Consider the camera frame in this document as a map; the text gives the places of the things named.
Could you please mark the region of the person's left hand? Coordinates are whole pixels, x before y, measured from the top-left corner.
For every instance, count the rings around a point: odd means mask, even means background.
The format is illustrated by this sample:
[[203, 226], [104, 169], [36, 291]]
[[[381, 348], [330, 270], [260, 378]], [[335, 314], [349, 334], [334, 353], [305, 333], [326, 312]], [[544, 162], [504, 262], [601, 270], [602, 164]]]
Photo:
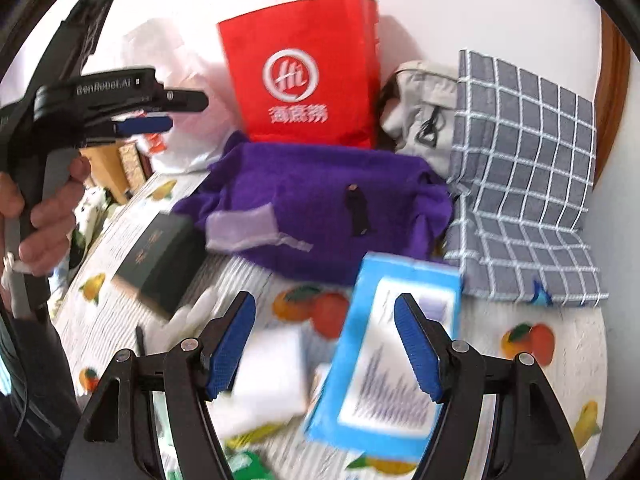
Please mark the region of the person's left hand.
[[33, 276], [48, 275], [70, 248], [68, 236], [76, 226], [75, 208], [85, 194], [85, 180], [91, 165], [77, 156], [68, 167], [67, 182], [55, 194], [32, 208], [29, 222], [35, 232], [18, 248], [18, 256]]

